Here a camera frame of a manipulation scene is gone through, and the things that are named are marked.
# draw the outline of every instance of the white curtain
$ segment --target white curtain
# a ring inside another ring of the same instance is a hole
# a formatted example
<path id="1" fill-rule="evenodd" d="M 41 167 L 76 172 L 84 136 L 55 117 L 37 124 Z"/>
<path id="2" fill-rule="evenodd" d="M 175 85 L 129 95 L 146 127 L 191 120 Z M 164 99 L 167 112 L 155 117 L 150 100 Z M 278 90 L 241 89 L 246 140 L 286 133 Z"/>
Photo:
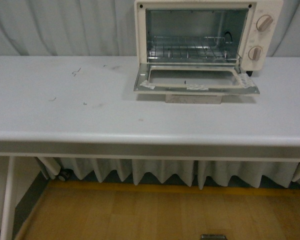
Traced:
<path id="1" fill-rule="evenodd" d="M 135 56 L 135 0 L 0 0 L 0 55 Z M 300 0 L 284 0 L 268 56 L 300 57 Z M 116 170 L 122 181 L 144 173 L 161 183 L 172 174 L 190 186 L 195 175 L 227 186 L 231 176 L 258 187 L 265 175 L 287 187 L 297 163 L 214 162 L 67 158 L 60 160 L 79 179 L 94 171 L 102 182 Z"/>

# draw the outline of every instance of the wooden floor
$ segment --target wooden floor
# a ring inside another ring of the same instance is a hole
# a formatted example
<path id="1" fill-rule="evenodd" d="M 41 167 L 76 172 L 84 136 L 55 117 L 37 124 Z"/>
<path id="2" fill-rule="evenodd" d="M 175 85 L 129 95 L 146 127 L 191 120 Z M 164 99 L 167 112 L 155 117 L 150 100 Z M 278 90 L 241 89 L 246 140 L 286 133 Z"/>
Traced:
<path id="1" fill-rule="evenodd" d="M 300 240 L 300 190 L 52 181 L 18 240 Z"/>

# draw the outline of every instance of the oven door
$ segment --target oven door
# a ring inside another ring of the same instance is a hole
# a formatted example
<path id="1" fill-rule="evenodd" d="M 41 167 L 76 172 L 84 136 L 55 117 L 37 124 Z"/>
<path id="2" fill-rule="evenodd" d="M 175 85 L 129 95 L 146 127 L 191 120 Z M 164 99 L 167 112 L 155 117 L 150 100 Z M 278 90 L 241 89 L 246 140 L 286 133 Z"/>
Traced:
<path id="1" fill-rule="evenodd" d="M 139 94 L 226 96 L 260 94 L 235 66 L 141 64 L 134 91 Z"/>

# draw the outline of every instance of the oven rack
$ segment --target oven rack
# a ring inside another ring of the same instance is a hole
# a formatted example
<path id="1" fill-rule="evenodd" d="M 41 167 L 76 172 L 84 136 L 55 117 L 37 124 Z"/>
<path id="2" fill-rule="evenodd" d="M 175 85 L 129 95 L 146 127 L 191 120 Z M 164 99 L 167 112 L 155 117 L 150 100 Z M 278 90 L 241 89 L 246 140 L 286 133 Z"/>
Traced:
<path id="1" fill-rule="evenodd" d="M 235 64 L 240 59 L 233 43 L 224 37 L 154 36 L 147 46 L 151 63 Z"/>

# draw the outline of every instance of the toaster oven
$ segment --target toaster oven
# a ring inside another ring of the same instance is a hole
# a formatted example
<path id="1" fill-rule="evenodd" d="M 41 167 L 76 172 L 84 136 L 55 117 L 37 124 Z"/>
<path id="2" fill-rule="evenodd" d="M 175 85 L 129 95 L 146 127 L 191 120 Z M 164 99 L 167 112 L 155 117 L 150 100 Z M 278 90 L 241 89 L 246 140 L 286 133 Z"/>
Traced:
<path id="1" fill-rule="evenodd" d="M 166 102 L 258 95 L 282 0 L 136 0 L 134 91 Z"/>

